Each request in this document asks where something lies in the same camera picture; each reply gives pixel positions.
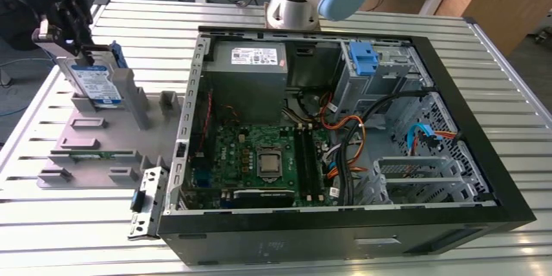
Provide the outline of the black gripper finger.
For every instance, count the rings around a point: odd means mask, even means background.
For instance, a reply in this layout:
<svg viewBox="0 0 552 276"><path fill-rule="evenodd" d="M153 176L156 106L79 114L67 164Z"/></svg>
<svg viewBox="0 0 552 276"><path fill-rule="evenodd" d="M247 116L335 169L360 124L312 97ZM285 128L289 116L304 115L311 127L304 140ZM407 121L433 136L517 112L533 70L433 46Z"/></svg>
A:
<svg viewBox="0 0 552 276"><path fill-rule="evenodd" d="M40 16L40 26L32 34L33 43L55 58L73 59L77 65L92 66L95 60L72 35L64 3L56 4L48 15Z"/></svg>
<svg viewBox="0 0 552 276"><path fill-rule="evenodd" d="M93 41L89 30L89 25L92 24L89 0L64 0L64 5L73 38L79 44L91 45Z"/></svg>

